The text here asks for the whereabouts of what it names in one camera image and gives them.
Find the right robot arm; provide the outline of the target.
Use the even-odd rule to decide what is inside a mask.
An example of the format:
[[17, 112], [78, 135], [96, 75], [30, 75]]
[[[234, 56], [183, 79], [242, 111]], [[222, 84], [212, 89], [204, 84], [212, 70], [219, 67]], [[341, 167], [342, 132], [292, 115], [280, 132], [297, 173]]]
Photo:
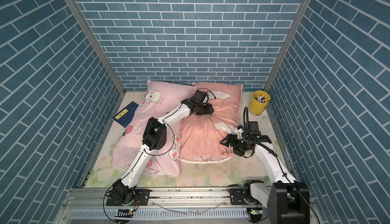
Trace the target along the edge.
[[309, 189], [288, 172], [267, 135], [239, 128], [220, 144], [239, 157], [245, 157], [246, 152], [256, 156], [272, 183], [267, 186], [262, 180], [248, 180], [243, 186], [228, 186], [232, 205], [251, 206], [248, 209], [250, 222], [266, 219], [272, 224], [310, 223]]

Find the salmon pink feather pillow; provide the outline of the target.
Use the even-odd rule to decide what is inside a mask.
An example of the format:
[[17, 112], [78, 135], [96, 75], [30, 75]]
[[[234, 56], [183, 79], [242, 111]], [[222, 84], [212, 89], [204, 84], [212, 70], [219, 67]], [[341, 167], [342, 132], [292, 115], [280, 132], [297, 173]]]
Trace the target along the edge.
[[243, 85], [200, 82], [195, 87], [209, 95], [214, 112], [191, 114], [183, 120], [179, 160], [194, 164], [227, 161], [234, 154], [220, 142], [238, 127]]

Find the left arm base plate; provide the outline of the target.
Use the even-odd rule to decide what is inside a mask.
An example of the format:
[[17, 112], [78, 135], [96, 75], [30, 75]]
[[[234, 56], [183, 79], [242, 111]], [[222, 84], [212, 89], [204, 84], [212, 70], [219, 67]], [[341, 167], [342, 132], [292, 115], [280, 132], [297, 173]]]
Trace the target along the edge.
[[110, 190], [105, 194], [107, 206], [146, 206], [149, 201], [150, 189], [135, 189], [125, 193], [122, 197]]

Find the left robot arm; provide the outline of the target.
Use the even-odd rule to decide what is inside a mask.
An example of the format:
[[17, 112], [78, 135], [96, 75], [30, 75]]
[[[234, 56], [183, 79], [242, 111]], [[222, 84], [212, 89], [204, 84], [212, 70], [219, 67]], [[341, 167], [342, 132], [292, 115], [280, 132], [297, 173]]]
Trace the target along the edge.
[[135, 188], [151, 158], [164, 155], [168, 155], [169, 159], [174, 161], [179, 158], [180, 143], [175, 134], [170, 138], [167, 137], [167, 129], [171, 130], [172, 126], [191, 114], [212, 114], [214, 110], [208, 100], [207, 92], [196, 90], [191, 98], [181, 101], [174, 110], [158, 118], [151, 117], [145, 127], [142, 145], [133, 163], [125, 175], [107, 189], [105, 196], [108, 200], [115, 201], [117, 205], [138, 205]]

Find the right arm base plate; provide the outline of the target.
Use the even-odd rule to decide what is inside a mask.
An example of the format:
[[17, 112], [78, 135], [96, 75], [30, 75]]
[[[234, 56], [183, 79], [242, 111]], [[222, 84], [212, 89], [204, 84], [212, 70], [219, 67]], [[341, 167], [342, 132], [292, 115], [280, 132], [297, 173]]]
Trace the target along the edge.
[[252, 203], [246, 199], [242, 188], [230, 188], [227, 190], [230, 197], [231, 205], [251, 205]]

